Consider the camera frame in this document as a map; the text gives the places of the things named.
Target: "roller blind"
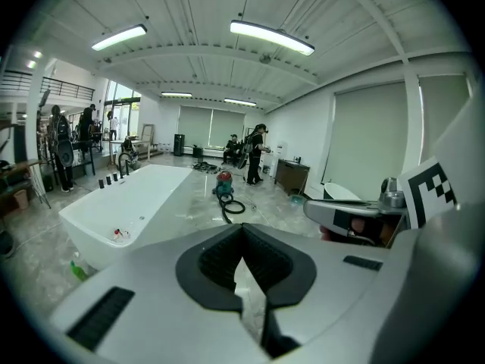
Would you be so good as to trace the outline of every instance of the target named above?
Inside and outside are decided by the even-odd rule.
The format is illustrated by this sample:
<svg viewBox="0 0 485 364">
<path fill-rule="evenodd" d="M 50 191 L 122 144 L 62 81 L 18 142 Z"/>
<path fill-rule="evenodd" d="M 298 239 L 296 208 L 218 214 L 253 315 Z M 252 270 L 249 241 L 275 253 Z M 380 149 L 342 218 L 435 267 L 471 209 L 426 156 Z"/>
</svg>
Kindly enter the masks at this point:
<svg viewBox="0 0 485 364">
<path fill-rule="evenodd" d="M 407 136 L 403 82 L 337 94 L 322 183 L 331 180 L 362 199 L 376 200 L 383 179 L 401 174 Z"/>
<path fill-rule="evenodd" d="M 469 97 L 464 75 L 421 77 L 424 109 L 424 144 L 421 161 L 433 156 L 434 143 L 453 121 Z"/>
<path fill-rule="evenodd" d="M 207 146 L 211 114 L 212 109 L 180 106 L 178 133 L 185 135 L 186 146 Z"/>
<path fill-rule="evenodd" d="M 212 114 L 211 147 L 225 147 L 230 136 L 236 134 L 241 139 L 244 128 L 244 114 L 214 110 Z"/>
</svg>

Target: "ceiling light fixture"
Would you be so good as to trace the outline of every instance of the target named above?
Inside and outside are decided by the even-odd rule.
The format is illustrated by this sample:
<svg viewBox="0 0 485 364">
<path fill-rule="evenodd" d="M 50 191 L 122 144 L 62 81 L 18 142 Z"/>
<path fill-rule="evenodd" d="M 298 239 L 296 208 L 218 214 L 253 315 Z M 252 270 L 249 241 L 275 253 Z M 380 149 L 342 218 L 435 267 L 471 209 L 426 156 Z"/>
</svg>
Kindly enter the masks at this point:
<svg viewBox="0 0 485 364">
<path fill-rule="evenodd" d="M 176 92 L 162 92 L 165 97 L 192 97 L 192 93 L 176 93 Z"/>
<path fill-rule="evenodd" d="M 230 22 L 230 32 L 267 40 L 268 42 L 276 43 L 280 46 L 300 52 L 303 55 L 311 55 L 315 51 L 315 47 L 309 45 L 307 42 L 303 42 L 300 39 L 273 30 L 269 27 L 260 26 L 259 24 L 233 20 Z"/>
<path fill-rule="evenodd" d="M 111 35 L 109 38 L 102 40 L 101 42 L 96 43 L 92 48 L 95 49 L 97 52 L 99 50 L 106 49 L 109 46 L 115 45 L 116 43 L 123 42 L 125 40 L 135 38 L 136 36 L 145 35 L 146 34 L 146 27 L 143 24 L 138 24 L 137 26 L 128 28 L 126 30 L 120 31 L 119 33 L 115 33 Z"/>
<path fill-rule="evenodd" d="M 255 102 L 249 102 L 249 101 L 241 101 L 241 100 L 233 100 L 233 99 L 224 99 L 224 102 L 231 102 L 232 104 L 237 104 L 237 105 L 256 106 L 256 103 Z"/>
</svg>

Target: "tiled floor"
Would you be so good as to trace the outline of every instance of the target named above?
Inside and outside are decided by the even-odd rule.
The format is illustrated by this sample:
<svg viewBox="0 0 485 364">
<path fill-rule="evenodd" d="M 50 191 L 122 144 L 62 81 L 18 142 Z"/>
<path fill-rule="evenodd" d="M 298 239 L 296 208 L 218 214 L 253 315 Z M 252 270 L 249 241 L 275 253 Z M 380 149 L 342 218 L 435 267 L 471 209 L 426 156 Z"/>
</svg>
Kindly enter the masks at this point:
<svg viewBox="0 0 485 364">
<path fill-rule="evenodd" d="M 220 159 L 206 159 L 207 162 L 220 165 Z M 190 167 L 195 163 L 189 156 L 175 157 L 159 155 L 151 163 L 177 167 Z M 319 237 L 318 225 L 307 219 L 302 205 L 291 202 L 291 199 L 273 182 L 264 176 L 264 183 L 256 187 L 244 184 L 242 171 L 233 172 L 234 198 L 246 205 L 241 215 L 229 215 L 233 222 L 251 222 L 269 224 L 277 229 L 292 232 L 296 235 Z M 52 209 L 38 201 L 24 212 L 13 212 L 5 218 L 7 229 L 13 234 L 17 250 L 3 267 L 10 278 L 12 287 L 21 300 L 27 301 L 40 314 L 48 316 L 50 312 L 74 290 L 80 282 L 70 270 L 70 261 L 74 260 L 88 274 L 94 274 L 83 257 L 77 252 L 66 230 L 60 223 L 58 213 L 65 206 L 94 190 L 98 179 L 114 172 L 114 167 L 96 171 L 96 176 L 83 177 L 70 193 L 55 190 L 48 194 Z M 196 173 L 186 225 L 190 232 L 218 225 L 225 222 L 221 208 L 212 195 L 215 186 L 215 175 Z M 246 265 L 242 262 L 236 270 L 236 293 L 243 298 L 245 315 L 243 322 L 254 336 L 261 333 L 264 315 L 264 294 L 254 282 Z"/>
</svg>

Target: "metal railing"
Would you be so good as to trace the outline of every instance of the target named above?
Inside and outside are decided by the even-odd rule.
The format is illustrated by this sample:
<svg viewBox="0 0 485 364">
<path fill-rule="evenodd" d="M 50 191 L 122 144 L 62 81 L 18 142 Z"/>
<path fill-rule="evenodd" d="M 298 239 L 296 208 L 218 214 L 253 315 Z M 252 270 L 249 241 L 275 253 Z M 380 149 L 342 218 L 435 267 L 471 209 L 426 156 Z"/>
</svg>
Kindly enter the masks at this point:
<svg viewBox="0 0 485 364">
<path fill-rule="evenodd" d="M 6 71 L 4 73 L 2 83 L 0 84 L 0 89 L 23 90 L 28 92 L 30 90 L 31 83 L 32 74 L 22 73 L 20 71 Z M 88 101 L 92 101 L 92 94 L 94 93 L 94 89 L 87 88 L 85 86 L 43 77 L 40 92 L 44 93 L 47 89 L 51 90 L 51 94 L 74 97 L 76 99 L 84 99 Z"/>
</svg>

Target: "small bottle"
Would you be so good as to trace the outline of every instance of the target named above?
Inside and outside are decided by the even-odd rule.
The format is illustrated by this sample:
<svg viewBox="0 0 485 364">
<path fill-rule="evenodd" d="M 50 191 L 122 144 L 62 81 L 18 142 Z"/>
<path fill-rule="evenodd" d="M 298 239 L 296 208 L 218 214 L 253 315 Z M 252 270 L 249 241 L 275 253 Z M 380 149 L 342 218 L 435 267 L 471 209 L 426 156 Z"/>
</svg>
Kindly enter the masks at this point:
<svg viewBox="0 0 485 364">
<path fill-rule="evenodd" d="M 70 269 L 72 270 L 73 274 L 75 274 L 77 278 L 82 282 L 89 278 L 88 274 L 85 273 L 81 267 L 75 265 L 72 260 L 70 261 Z"/>
</svg>

